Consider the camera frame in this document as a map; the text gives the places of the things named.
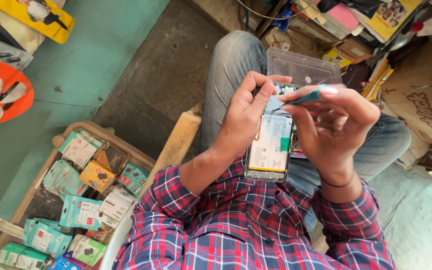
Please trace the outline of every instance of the phone frame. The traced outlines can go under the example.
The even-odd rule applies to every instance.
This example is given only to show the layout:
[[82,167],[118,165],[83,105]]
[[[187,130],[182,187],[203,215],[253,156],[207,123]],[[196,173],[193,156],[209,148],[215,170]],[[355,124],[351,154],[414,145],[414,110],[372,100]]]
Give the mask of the phone frame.
[[[290,84],[290,83],[278,83],[273,82],[274,84],[278,85],[284,85],[284,86],[290,86],[292,88],[299,89],[299,86],[296,84]],[[259,91],[259,88],[254,90],[253,97],[257,94]],[[262,113],[264,114],[270,114],[270,115],[278,115],[278,116],[285,116],[286,118],[291,118],[291,115],[286,113],[278,113],[278,112],[272,112],[272,111],[266,111],[266,109]],[[292,142],[293,142],[293,136],[294,136],[294,120],[291,123],[291,133],[289,135],[289,149],[287,151],[287,158],[286,158],[286,168],[284,172],[281,171],[273,171],[273,170],[263,170],[263,169],[249,169],[249,156],[251,155],[251,145],[246,149],[246,160],[244,162],[244,177],[249,180],[260,180],[260,181],[267,181],[267,182],[285,182],[288,178],[288,171],[290,167],[290,159],[291,159],[291,148],[292,148]]]

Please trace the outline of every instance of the phone battery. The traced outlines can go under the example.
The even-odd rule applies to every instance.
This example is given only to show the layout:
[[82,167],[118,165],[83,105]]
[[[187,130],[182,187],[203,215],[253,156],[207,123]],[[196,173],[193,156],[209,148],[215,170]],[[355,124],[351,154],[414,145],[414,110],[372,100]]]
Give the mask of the phone battery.
[[260,130],[251,144],[248,169],[286,171],[292,123],[291,117],[262,115]]

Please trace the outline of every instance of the plaid shirt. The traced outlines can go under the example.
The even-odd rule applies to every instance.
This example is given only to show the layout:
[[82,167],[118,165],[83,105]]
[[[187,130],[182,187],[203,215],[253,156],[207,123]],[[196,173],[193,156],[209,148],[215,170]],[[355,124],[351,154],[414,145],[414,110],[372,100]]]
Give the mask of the plaid shirt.
[[[378,201],[363,183],[346,204],[314,197],[289,181],[243,177],[239,158],[199,196],[161,169],[136,205],[128,240],[113,269],[395,269],[378,222]],[[313,208],[329,250],[312,249],[304,226]]]

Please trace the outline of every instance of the teal wall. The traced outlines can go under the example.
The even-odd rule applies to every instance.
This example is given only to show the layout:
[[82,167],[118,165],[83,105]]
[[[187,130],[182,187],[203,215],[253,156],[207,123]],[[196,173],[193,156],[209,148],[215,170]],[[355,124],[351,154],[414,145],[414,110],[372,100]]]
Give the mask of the teal wall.
[[15,211],[53,148],[51,138],[92,119],[168,2],[68,0],[64,10],[76,21],[68,41],[47,38],[24,72],[33,106],[0,124],[0,218]]

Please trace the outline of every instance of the man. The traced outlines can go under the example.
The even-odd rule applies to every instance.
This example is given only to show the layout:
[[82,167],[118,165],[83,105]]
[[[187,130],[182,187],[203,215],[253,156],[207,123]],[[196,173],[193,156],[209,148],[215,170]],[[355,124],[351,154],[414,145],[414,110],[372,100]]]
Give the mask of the man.
[[64,30],[69,31],[68,27],[60,20],[59,14],[53,14],[51,8],[46,4],[45,0],[17,0],[18,3],[25,5],[27,13],[31,21],[35,23],[44,23],[50,25],[57,23]]
[[[136,205],[133,226],[113,269],[394,269],[366,180],[409,146],[396,118],[343,85],[322,99],[284,109],[297,126],[309,161],[292,159],[288,181],[243,177],[244,153],[276,91],[264,76],[265,50],[235,31],[214,49],[201,124],[200,155],[161,169]],[[253,98],[251,91],[261,90]],[[318,86],[282,95],[297,99]],[[319,112],[315,127],[308,110]],[[318,218],[329,250],[312,249]]]

